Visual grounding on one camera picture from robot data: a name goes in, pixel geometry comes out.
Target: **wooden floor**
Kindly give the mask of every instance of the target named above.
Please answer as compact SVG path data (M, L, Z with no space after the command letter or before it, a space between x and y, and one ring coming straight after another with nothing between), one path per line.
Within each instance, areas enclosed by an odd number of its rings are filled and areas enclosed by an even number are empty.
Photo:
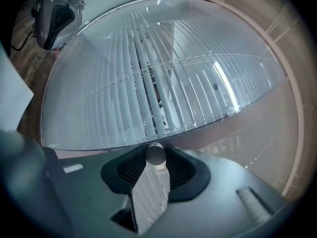
M12 33L11 44L19 48L33 27L34 18L31 8L36 0L28 0L17 15ZM27 107L18 126L18 131L28 135L41 143L40 121L41 107L45 86L60 52L45 51L30 37L23 49L19 52L11 49L10 60L19 72L22 79L34 93L34 97Z

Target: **black cable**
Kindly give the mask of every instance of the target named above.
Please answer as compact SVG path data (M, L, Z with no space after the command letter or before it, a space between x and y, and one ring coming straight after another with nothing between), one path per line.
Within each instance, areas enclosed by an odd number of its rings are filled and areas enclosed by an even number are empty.
M22 46L21 46L19 49L15 48L13 45L11 45L11 47L12 47L15 51L20 51L20 50L24 47L26 41L28 40L28 38L30 37L30 35L32 34L32 32L33 32L33 30L31 30L31 32L30 32L30 33L28 34L28 36L25 38L25 40L24 40Z

